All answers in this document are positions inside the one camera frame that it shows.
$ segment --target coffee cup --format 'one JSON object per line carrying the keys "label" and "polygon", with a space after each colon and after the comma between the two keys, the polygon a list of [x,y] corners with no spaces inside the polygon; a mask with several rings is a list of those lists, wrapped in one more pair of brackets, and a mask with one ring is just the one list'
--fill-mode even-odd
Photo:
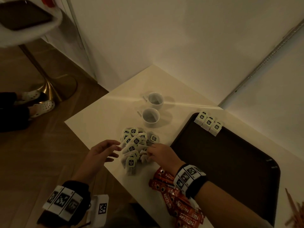
{"label": "coffee cup", "polygon": [[143,96],[148,106],[154,109],[161,109],[164,104],[164,97],[156,92],[149,93],[146,96]]}
{"label": "coffee cup", "polygon": [[138,114],[148,127],[155,125],[161,118],[159,111],[154,108],[144,109],[141,113],[138,111]]}

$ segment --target black tray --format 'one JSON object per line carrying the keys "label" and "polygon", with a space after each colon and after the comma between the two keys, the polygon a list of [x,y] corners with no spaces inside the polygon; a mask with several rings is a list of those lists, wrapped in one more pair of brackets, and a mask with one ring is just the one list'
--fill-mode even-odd
{"label": "black tray", "polygon": [[10,30],[21,30],[50,22],[53,16],[29,0],[0,4],[0,24]]}
{"label": "black tray", "polygon": [[211,182],[275,223],[280,168],[267,154],[225,127],[215,137],[191,116],[171,145],[186,163],[199,167]]}

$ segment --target gold table leg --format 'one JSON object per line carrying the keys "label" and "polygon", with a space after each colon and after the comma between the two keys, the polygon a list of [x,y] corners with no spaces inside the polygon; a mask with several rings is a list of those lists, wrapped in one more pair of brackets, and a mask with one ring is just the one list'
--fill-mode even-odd
{"label": "gold table leg", "polygon": [[53,100],[56,103],[62,102],[68,99],[74,94],[77,89],[77,81],[74,77],[65,74],[57,78],[51,78],[44,71],[44,69],[37,62],[35,57],[31,54],[28,48],[23,44],[19,45],[23,53],[28,57],[31,63],[36,67],[39,73],[44,78],[44,85],[38,90],[45,93],[49,100]]}

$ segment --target shoe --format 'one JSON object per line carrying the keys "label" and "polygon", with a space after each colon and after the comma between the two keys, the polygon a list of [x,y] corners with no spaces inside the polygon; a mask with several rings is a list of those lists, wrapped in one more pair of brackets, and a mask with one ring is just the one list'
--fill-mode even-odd
{"label": "shoe", "polygon": [[29,101],[36,100],[40,97],[41,92],[38,90],[34,90],[31,92],[23,92],[22,93],[22,100],[15,101],[14,105],[21,105],[28,103]]}
{"label": "shoe", "polygon": [[37,106],[37,112],[36,112],[36,114],[31,116],[31,119],[36,118],[36,117],[38,117],[40,115],[43,115],[45,113],[48,113],[55,108],[55,102],[52,101],[52,100],[47,100],[47,101],[44,101],[40,104],[35,104],[35,105]]}

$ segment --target person's left hand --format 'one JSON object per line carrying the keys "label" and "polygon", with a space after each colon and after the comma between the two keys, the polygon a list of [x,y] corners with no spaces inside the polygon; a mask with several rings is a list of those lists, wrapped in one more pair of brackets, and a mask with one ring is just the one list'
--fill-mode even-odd
{"label": "person's left hand", "polygon": [[121,151],[119,144],[116,140],[105,140],[93,146],[72,180],[90,184],[105,162],[114,161],[110,157],[118,157],[118,154],[113,152]]}

